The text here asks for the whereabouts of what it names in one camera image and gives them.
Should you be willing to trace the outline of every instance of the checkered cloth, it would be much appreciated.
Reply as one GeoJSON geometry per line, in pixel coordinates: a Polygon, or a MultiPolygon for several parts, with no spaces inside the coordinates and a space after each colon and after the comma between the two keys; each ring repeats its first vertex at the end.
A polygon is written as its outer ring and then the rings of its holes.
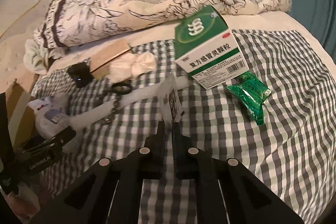
{"type": "MultiPolygon", "coordinates": [[[[264,104],[265,125],[257,126],[244,105],[225,89],[204,90],[197,82],[178,92],[184,108],[182,133],[193,144],[225,160],[241,161],[305,223],[313,223],[335,193],[336,84],[320,58],[296,31],[233,31],[250,71],[272,89],[264,104]]],[[[174,62],[171,40],[133,48],[151,52],[157,71],[140,76],[134,88],[162,82],[169,72],[185,75],[174,62]]],[[[69,115],[93,108],[107,79],[77,89],[66,70],[38,82],[34,93],[43,98],[70,94],[69,115]]],[[[157,97],[121,110],[109,125],[96,122],[83,131],[78,153],[65,155],[44,172],[49,190],[60,193],[102,157],[116,160],[143,146],[162,120],[157,97]]],[[[195,223],[193,181],[173,177],[171,140],[166,149],[166,174],[143,184],[139,223],[195,223]]]]}

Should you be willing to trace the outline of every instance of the green stripe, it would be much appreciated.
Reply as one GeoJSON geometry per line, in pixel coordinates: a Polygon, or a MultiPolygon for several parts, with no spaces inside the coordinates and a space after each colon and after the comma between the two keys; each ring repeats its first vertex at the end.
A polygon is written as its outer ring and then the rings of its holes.
{"type": "Polygon", "coordinates": [[[189,75],[190,75],[190,76],[194,76],[194,75],[200,73],[201,71],[206,70],[206,69],[212,67],[213,65],[216,65],[217,63],[219,63],[219,62],[221,62],[221,61],[223,61],[223,60],[225,60],[225,59],[230,58],[231,56],[237,54],[238,52],[239,52],[239,49],[238,49],[238,48],[234,48],[232,51],[230,51],[230,52],[228,52],[228,53],[226,53],[226,54],[224,54],[224,55],[218,57],[218,58],[215,59],[215,60],[212,60],[212,61],[209,62],[208,64],[205,64],[204,66],[199,67],[199,68],[196,69],[196,70],[193,70],[192,72],[189,73],[189,75]]]}

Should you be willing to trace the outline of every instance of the black ring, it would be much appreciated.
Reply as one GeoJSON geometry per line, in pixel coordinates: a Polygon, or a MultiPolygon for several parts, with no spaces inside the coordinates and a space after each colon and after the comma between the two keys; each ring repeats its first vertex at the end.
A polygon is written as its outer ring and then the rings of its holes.
{"type": "Polygon", "coordinates": [[[126,95],[126,94],[129,94],[131,93],[133,90],[132,86],[128,83],[124,83],[124,82],[120,82],[120,83],[115,83],[111,86],[111,91],[118,94],[118,95],[126,95]],[[127,89],[125,91],[119,91],[119,90],[116,90],[116,88],[118,87],[126,87],[127,89]]]}

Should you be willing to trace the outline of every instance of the green plastic sachet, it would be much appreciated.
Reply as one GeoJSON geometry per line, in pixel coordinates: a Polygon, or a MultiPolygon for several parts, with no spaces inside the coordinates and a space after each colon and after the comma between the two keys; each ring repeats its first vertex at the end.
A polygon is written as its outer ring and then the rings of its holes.
{"type": "Polygon", "coordinates": [[[262,103],[268,98],[271,90],[249,71],[239,75],[238,78],[243,83],[227,86],[226,88],[243,102],[257,125],[263,125],[264,112],[262,103]]]}

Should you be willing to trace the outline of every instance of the white strap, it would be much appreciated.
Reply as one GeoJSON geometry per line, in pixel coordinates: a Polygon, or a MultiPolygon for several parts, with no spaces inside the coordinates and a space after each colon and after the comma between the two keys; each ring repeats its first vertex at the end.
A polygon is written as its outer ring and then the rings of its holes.
{"type": "MultiPolygon", "coordinates": [[[[189,87],[189,80],[187,76],[180,76],[176,78],[177,89],[181,90],[189,87]]],[[[145,88],[140,88],[132,91],[130,94],[123,95],[120,101],[119,108],[124,108],[136,101],[144,100],[148,98],[153,98],[158,95],[158,89],[161,83],[150,85],[145,88]]],[[[82,114],[70,117],[70,125],[76,131],[85,128],[94,122],[103,119],[111,113],[111,109],[113,108],[113,103],[115,99],[110,100],[98,107],[95,107],[87,112],[82,114]]]]}

